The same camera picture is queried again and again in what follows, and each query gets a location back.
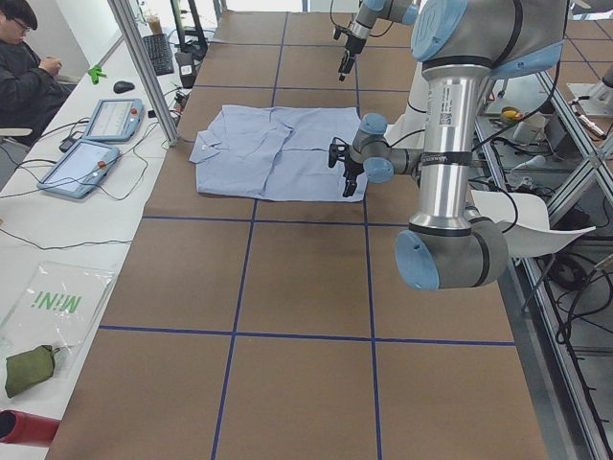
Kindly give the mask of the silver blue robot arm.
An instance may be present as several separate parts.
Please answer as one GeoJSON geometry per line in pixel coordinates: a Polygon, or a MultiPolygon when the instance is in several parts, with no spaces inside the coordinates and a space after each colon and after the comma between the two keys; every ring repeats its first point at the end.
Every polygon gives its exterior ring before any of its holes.
{"type": "Polygon", "coordinates": [[[561,57],[569,5],[565,1],[365,1],[346,38],[339,73],[354,60],[378,19],[412,27],[411,51],[428,93],[423,145],[389,142],[383,116],[365,116],[350,144],[333,142],[329,162],[344,166],[344,196],[365,175],[382,183],[411,174],[418,211],[396,240],[397,269],[412,288],[474,288],[506,269],[502,230],[466,202],[476,116],[490,81],[547,70],[561,57]]]}
{"type": "Polygon", "coordinates": [[[378,19],[391,24],[412,25],[420,10],[420,1],[365,0],[360,3],[356,17],[348,26],[334,24],[333,38],[346,38],[345,51],[338,68],[339,80],[344,81],[351,72],[356,57],[360,55],[378,19]]]}

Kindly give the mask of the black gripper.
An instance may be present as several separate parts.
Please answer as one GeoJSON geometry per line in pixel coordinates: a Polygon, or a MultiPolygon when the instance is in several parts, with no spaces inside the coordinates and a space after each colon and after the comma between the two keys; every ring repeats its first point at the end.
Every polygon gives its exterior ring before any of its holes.
{"type": "Polygon", "coordinates": [[[364,172],[363,164],[354,161],[351,157],[352,147],[349,146],[346,152],[344,164],[345,185],[343,190],[343,197],[353,196],[357,188],[357,179],[360,174],[364,172]]]}
{"type": "Polygon", "coordinates": [[[351,32],[346,33],[345,52],[338,67],[339,81],[344,81],[352,70],[352,62],[355,57],[362,53],[366,38],[355,35],[351,32]]]}

